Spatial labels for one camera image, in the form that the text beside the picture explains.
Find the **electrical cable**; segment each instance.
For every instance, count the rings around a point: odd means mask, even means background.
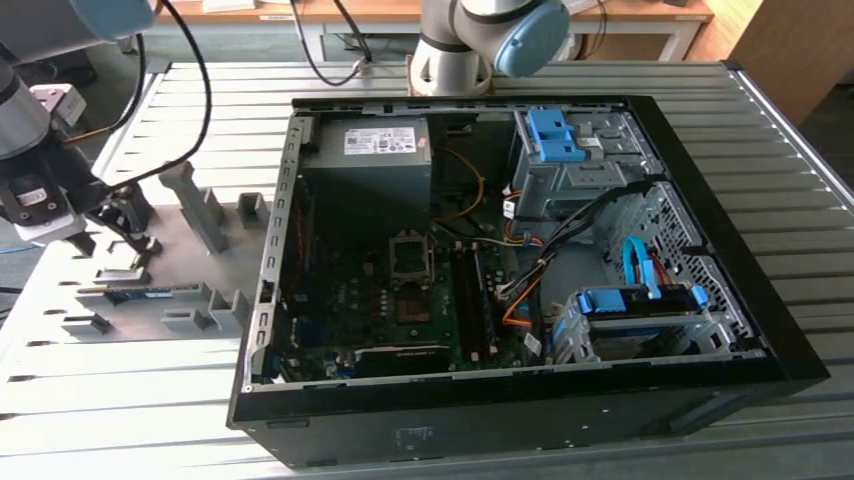
[[[584,52],[583,55],[579,55],[579,60],[587,60],[592,55],[596,54],[602,45],[604,44],[604,37],[608,34],[608,11],[604,7],[603,0],[596,0],[596,6],[599,7],[599,26],[596,28],[596,34],[594,36],[594,40],[591,43],[590,52]],[[582,45],[582,51],[587,49],[587,45]]]
[[[364,61],[367,63],[371,63],[374,61],[374,54],[371,53],[371,48],[368,47],[366,36],[362,34],[362,30],[359,30],[359,25],[356,25],[356,21],[352,19],[352,15],[349,15],[349,12],[344,8],[344,4],[341,3],[341,1],[333,0],[333,2],[337,11],[341,14],[341,17],[344,17],[347,25],[349,25],[349,30],[352,30],[352,35],[356,38],[356,42],[359,43],[359,47],[362,48],[362,53],[364,54]]]
[[[474,173],[475,178],[478,179],[478,197],[475,198],[475,201],[471,202],[471,205],[468,206],[468,208],[466,208],[466,210],[460,212],[450,213],[447,215],[442,215],[431,219],[434,222],[447,222],[448,220],[454,220],[455,218],[460,218],[462,216],[467,215],[468,212],[471,212],[475,208],[478,208],[478,205],[480,205],[480,202],[483,201],[483,196],[486,193],[486,179],[483,178],[483,175],[480,175],[480,172],[478,171],[478,168],[471,163],[471,161],[466,157],[463,157],[459,153],[456,153],[450,148],[436,148],[436,150],[450,153],[452,156],[455,156],[456,159],[460,162],[463,162],[466,167],[468,167],[468,170],[471,170],[471,173]]]
[[[631,182],[624,187],[612,188],[578,209],[548,236],[540,248],[536,262],[531,268],[528,268],[519,278],[500,288],[499,293],[507,294],[507,292],[515,290],[540,270],[546,270],[551,260],[558,255],[560,246],[592,226],[596,215],[614,200],[626,195],[644,193],[652,187],[655,181],[658,181],[658,179],[647,179]]]
[[[459,208],[460,210],[463,210],[463,201],[466,200],[464,195],[460,195],[459,198],[456,199],[456,208]],[[468,225],[471,226],[471,228],[475,231],[475,235],[479,237],[488,237],[490,234],[486,232],[486,230],[483,230],[483,228],[480,227],[480,225],[478,224],[478,222],[475,221],[475,219],[471,217],[471,215],[463,215],[460,217],[462,220],[466,220],[466,223],[468,223]]]
[[[337,9],[341,12],[341,15],[344,16],[344,20],[349,18],[349,21],[351,21],[352,17],[349,17],[349,13],[344,15],[344,12],[347,12],[347,9],[344,8],[344,6],[337,0],[335,1],[335,5],[337,6]],[[364,54],[364,57],[354,64],[349,75],[347,75],[341,80],[329,80],[323,75],[323,73],[320,73],[320,69],[317,69],[315,60],[313,58],[311,58],[311,52],[308,51],[308,44],[305,43],[305,34],[303,33],[303,21],[299,18],[300,14],[299,14],[295,2],[291,2],[291,12],[293,15],[293,25],[296,26],[296,36],[299,37],[299,43],[303,46],[303,53],[305,55],[305,61],[308,62],[308,66],[311,67],[311,70],[315,72],[316,77],[320,79],[323,83],[325,83],[329,87],[340,87],[347,82],[349,82],[349,80],[355,78],[355,76],[362,71],[362,66],[364,65],[364,63],[370,62],[368,58],[372,58],[371,52],[367,49],[367,43],[364,42],[364,38],[362,38],[362,33],[359,32],[356,34],[356,32],[359,31],[359,28],[355,27],[355,23],[351,24],[349,26],[351,29],[354,30],[354,35],[356,36],[356,41],[359,42],[359,46],[363,49],[362,52]]]
[[[41,247],[39,245],[31,245],[28,247],[9,248],[7,250],[0,250],[0,255],[5,255],[7,253],[25,252],[28,250],[35,250],[36,248]]]
[[[504,224],[504,241],[514,245],[524,246],[524,240],[512,238],[512,220],[507,220],[507,223]],[[536,237],[531,237],[530,243],[536,247],[543,246],[543,241]]]
[[[111,190],[113,192],[117,192],[119,190],[121,190],[124,187],[129,185],[137,184],[141,180],[161,174],[175,166],[184,163],[201,148],[204,139],[208,136],[208,128],[211,127],[211,111],[213,110],[213,93],[212,93],[212,87],[211,87],[211,77],[208,75],[208,67],[207,67],[207,64],[204,63],[201,50],[199,49],[199,44],[196,43],[196,39],[192,36],[192,33],[189,32],[189,27],[187,26],[187,22],[184,22],[184,18],[181,17],[180,12],[172,5],[172,1],[171,0],[160,0],[160,1],[163,2],[163,6],[165,7],[165,9],[169,11],[169,14],[175,18],[175,23],[177,23],[177,26],[181,29],[181,32],[184,33],[184,37],[187,38],[187,43],[189,44],[189,49],[192,50],[192,54],[196,57],[199,70],[201,71],[201,82],[204,83],[204,117],[201,119],[201,129],[199,130],[199,138],[196,139],[196,143],[193,144],[192,147],[189,147],[189,150],[187,150],[187,153],[184,153],[175,160],[165,162],[157,168],[153,168],[152,170],[148,170],[145,173],[141,173],[135,177],[115,184],[111,187]]]
[[[121,127],[127,125],[139,109],[139,105],[143,102],[143,89],[145,87],[145,39],[143,38],[143,34],[136,34],[136,50],[139,56],[139,69],[136,71],[136,87],[133,88],[133,96],[131,97],[131,105],[125,109],[124,113],[116,120],[116,122],[108,127],[99,128],[97,130],[92,130],[88,133],[84,133],[76,137],[72,137],[63,141],[63,146],[71,147],[77,145],[79,143],[85,142],[87,140],[99,137],[104,134],[113,133]]]
[[[519,295],[516,300],[512,302],[512,305],[510,305],[510,308],[507,309],[507,311],[504,312],[504,316],[502,317],[502,324],[508,325],[507,321],[510,321],[510,320],[515,320],[518,322],[524,322],[524,320],[512,319],[512,318],[510,318],[510,316],[516,311],[516,308],[519,308],[519,305],[522,304],[522,302],[524,301],[524,299],[530,295],[531,290],[534,290],[534,287],[536,287],[536,285],[539,284],[539,282],[543,279],[544,275],[546,274],[543,273],[543,274],[540,274],[539,277],[536,277],[534,279],[534,281],[528,284],[527,288],[524,289],[524,291],[522,292],[522,294]]]
[[[439,223],[439,222],[435,222],[434,225],[436,227],[439,227],[442,230],[444,230],[451,236],[458,237],[458,238],[464,238],[466,240],[471,240],[471,241],[475,241],[475,242],[491,243],[491,244],[499,245],[502,247],[516,248],[516,247],[523,247],[524,246],[520,243],[510,243],[510,242],[503,242],[500,240],[495,240],[494,238],[488,238],[488,237],[475,237],[472,235],[466,235],[459,230],[455,230],[448,225],[446,225],[443,223]]]
[[[660,276],[660,284],[672,285],[672,278],[670,277],[670,272],[667,272],[667,268],[662,264],[662,261],[658,258],[658,255],[650,254],[650,258],[652,259],[652,265],[655,266],[655,271]]]

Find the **green circuit board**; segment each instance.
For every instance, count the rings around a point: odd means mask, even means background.
[[[351,251],[332,250],[325,268],[315,271],[301,285],[293,338],[297,349],[289,360],[291,377],[299,381],[347,378],[352,372],[341,365],[352,363],[362,349],[420,346],[447,347],[448,371],[518,366],[523,355],[519,336],[503,331],[491,333],[491,354],[472,361],[466,355],[455,305],[452,244],[442,245],[431,238],[428,275],[419,281],[400,281],[391,274],[388,242],[359,245]],[[479,247],[478,261],[484,302],[490,320],[500,321],[503,313],[491,305],[491,291],[504,275],[503,252],[499,247]],[[404,262],[418,270],[418,252],[410,251]]]

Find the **table leg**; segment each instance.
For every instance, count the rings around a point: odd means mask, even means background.
[[[572,60],[574,57],[574,53],[576,53],[576,45],[578,45],[578,35],[570,33],[570,35],[566,37],[566,40],[563,40],[563,45],[560,45],[560,49],[558,50],[558,53],[555,54],[554,60],[556,62],[567,62],[570,60]]]
[[[133,37],[120,38],[116,45],[119,45],[119,51],[125,55],[136,53],[136,41],[133,40]]]
[[[303,26],[305,45],[308,46],[311,59],[315,62],[325,62],[325,51],[323,49],[323,33],[324,28],[321,24],[308,24]]]
[[[664,50],[658,60],[660,62],[680,62],[688,53],[694,37],[702,26],[702,22],[679,22],[675,31],[670,34]]]

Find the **wire bundle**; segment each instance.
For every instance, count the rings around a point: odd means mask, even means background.
[[[355,78],[355,76],[362,71],[363,65],[374,61],[374,55],[371,53],[371,49],[368,48],[367,41],[364,40],[364,35],[362,35],[362,31],[359,30],[359,26],[356,25],[356,22],[352,19],[349,12],[344,8],[344,5],[341,4],[340,0],[333,0],[333,1],[335,1],[335,7],[340,12],[341,17],[344,17],[344,21],[347,22],[347,25],[349,25],[349,30],[352,31],[352,35],[356,39],[356,43],[359,44],[359,50],[362,50],[362,53],[364,55],[364,57],[352,66],[352,71],[349,72],[349,75],[347,75],[340,80],[329,80],[320,73],[320,70],[317,69],[317,65],[315,64],[315,60],[313,58],[311,58],[311,52],[308,51],[308,44],[305,43],[305,35],[303,33],[303,21],[300,19],[299,10],[296,8],[296,2],[293,1],[291,2],[291,12],[293,14],[293,25],[296,26],[296,36],[299,37],[299,43],[303,46],[303,53],[305,54],[305,61],[308,62],[308,66],[311,67],[311,70],[315,72],[315,75],[317,76],[317,78],[323,83],[325,83],[329,87],[340,87],[347,82],[349,82],[349,80]]]
[[[632,182],[624,187],[608,190],[580,209],[578,209],[563,222],[560,222],[560,225],[558,225],[558,228],[555,228],[554,232],[546,239],[531,268],[528,268],[528,270],[526,270],[515,280],[500,288],[499,293],[507,294],[527,283],[526,289],[522,291],[522,294],[519,294],[515,301],[511,303],[510,308],[504,312],[504,316],[502,317],[502,323],[504,325],[531,326],[531,322],[512,319],[512,313],[519,305],[522,305],[524,299],[528,298],[531,294],[539,293],[538,288],[546,275],[546,269],[548,268],[554,258],[558,256],[560,247],[592,226],[599,213],[614,200],[626,195],[644,193],[651,187],[652,182],[644,180]]]
[[[139,70],[136,72],[136,87],[133,88],[133,96],[131,97],[131,105],[128,106],[127,110],[124,111],[124,113],[121,114],[121,116],[119,117],[119,120],[116,120],[116,122],[109,125],[108,127],[104,128],[99,128],[97,130],[93,130],[88,133],[84,133],[73,138],[67,139],[65,141],[63,141],[63,145],[67,147],[71,147],[73,145],[77,145],[79,143],[85,142],[87,140],[89,140],[91,138],[95,138],[105,133],[113,133],[116,130],[119,130],[121,127],[124,127],[124,125],[127,125],[128,121],[131,121],[131,118],[133,117],[133,114],[136,113],[136,109],[139,108],[139,104],[143,101],[143,88],[145,87],[145,64],[147,64],[147,60],[145,60],[145,38],[143,37],[141,33],[136,34],[136,51],[137,51],[137,56],[139,56]]]

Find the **orange wire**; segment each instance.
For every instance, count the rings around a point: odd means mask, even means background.
[[[534,279],[534,281],[531,282],[531,284],[528,285],[528,288],[524,289],[524,291],[522,292],[522,295],[519,295],[519,298],[516,298],[516,301],[512,302],[512,305],[510,306],[510,308],[507,309],[507,312],[504,312],[504,316],[502,317],[502,323],[504,325],[511,325],[507,322],[511,321],[512,319],[510,318],[510,316],[512,315],[512,312],[516,311],[516,308],[519,307],[519,305],[522,304],[522,301],[527,298],[527,296],[531,294],[531,290],[534,290],[534,287],[539,284],[539,281],[543,279],[543,276],[546,274],[542,273],[539,275],[539,277],[536,277]]]
[[[658,272],[658,274],[662,277],[662,283],[664,285],[672,285],[672,279],[670,278],[670,272],[667,272],[667,269],[664,268],[664,265],[662,264],[662,261],[655,256],[652,256],[652,263],[655,265],[655,271]]]
[[[522,243],[524,243],[524,240],[516,240],[512,238],[512,233],[510,231],[511,226],[512,226],[512,220],[507,220],[507,224],[504,225],[504,240],[510,243],[515,243],[520,245]],[[538,247],[543,246],[543,241],[536,237],[531,238],[531,243]]]
[[[447,152],[454,157],[456,157],[456,159],[463,163],[463,165],[466,165],[468,170],[471,170],[471,173],[475,175],[475,178],[478,179],[478,197],[475,198],[475,201],[471,202],[471,205],[468,206],[468,208],[466,208],[466,210],[463,210],[462,212],[450,213],[447,215],[442,215],[431,219],[434,222],[447,222],[448,220],[454,220],[455,218],[468,215],[468,213],[475,208],[478,208],[478,205],[480,205],[480,202],[483,201],[483,195],[486,194],[486,179],[483,178],[483,175],[480,175],[480,171],[478,170],[478,167],[475,167],[475,165],[471,163],[471,160],[468,160],[456,151],[451,150],[450,148],[436,148],[436,150]]]
[[[527,320],[516,320],[515,318],[508,318],[507,322],[504,322],[504,325],[515,325],[516,327],[530,328],[531,322],[528,322]]]

